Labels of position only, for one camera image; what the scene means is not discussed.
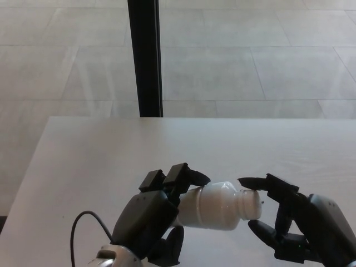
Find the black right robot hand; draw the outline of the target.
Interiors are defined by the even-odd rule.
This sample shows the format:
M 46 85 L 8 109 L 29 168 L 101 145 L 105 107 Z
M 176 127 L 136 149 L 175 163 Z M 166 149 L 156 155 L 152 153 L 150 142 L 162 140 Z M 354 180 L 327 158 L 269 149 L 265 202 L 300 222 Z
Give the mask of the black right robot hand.
M 248 189 L 266 191 L 279 203 L 275 225 L 250 220 L 251 231 L 274 249 L 276 259 L 294 263 L 314 261 L 324 266 L 355 266 L 355 234 L 337 203 L 325 196 L 299 192 L 272 174 L 242 177 Z

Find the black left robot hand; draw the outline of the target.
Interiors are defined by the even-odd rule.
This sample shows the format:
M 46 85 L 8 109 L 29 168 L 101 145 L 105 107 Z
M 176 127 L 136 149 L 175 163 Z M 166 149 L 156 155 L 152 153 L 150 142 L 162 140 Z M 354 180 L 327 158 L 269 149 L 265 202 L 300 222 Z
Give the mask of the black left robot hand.
M 180 195 L 191 185 L 205 186 L 211 180 L 192 170 L 187 163 L 150 171 L 119 216 L 111 238 L 112 245 L 129 249 L 139 259 L 157 266 L 179 264 L 184 228 L 173 226 L 179 214 Z

